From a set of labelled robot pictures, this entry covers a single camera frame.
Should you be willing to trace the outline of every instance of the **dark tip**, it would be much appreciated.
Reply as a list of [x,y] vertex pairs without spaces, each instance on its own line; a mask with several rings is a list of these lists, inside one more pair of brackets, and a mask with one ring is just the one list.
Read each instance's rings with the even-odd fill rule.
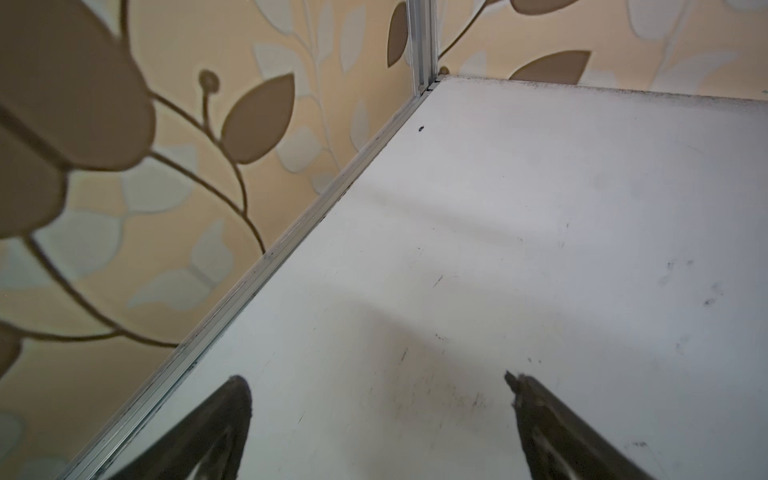
[[512,375],[509,370],[504,374],[504,380],[515,395],[520,392],[520,382],[518,382],[517,377]]
[[219,76],[210,70],[201,70],[197,78],[205,94],[215,94],[219,91]]

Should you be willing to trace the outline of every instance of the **metal corner post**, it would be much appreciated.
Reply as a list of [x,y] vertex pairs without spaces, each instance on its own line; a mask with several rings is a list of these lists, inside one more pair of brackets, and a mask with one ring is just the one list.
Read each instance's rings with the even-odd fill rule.
[[424,93],[437,77],[437,0],[406,0],[411,40],[414,95]]

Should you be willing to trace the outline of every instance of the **wall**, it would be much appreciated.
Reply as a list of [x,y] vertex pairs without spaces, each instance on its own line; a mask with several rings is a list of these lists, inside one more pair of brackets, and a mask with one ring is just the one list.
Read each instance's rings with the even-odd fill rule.
[[408,101],[406,9],[0,10],[0,478],[47,478]]
[[438,0],[443,73],[768,100],[766,0]]

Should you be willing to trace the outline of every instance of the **brown leaf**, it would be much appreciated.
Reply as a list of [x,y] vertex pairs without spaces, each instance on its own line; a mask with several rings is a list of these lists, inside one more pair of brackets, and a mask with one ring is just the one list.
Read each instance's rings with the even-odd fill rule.
[[577,0],[509,0],[512,8],[523,15],[543,15],[565,8]]
[[67,177],[0,125],[0,238],[30,233],[64,208]]
[[147,85],[83,2],[4,0],[0,45],[0,104],[66,166],[119,171],[145,156],[155,122]]
[[12,329],[0,322],[0,379],[22,354],[22,338]]
[[509,79],[576,85],[587,67],[590,55],[591,52],[586,50],[553,53],[523,65]]
[[406,3],[400,2],[392,12],[392,20],[389,21],[389,42],[386,50],[386,64],[391,67],[397,62],[406,50],[408,43],[408,13]]
[[293,115],[293,74],[272,78],[248,91],[221,128],[221,146],[238,164],[259,160],[280,142]]

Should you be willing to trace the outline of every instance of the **floral wallpaper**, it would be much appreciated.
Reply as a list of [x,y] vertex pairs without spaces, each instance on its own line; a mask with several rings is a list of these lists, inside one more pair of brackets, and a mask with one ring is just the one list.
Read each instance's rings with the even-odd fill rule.
[[0,24],[0,478],[53,478],[411,98],[406,4]]
[[768,0],[437,0],[442,73],[768,100]]

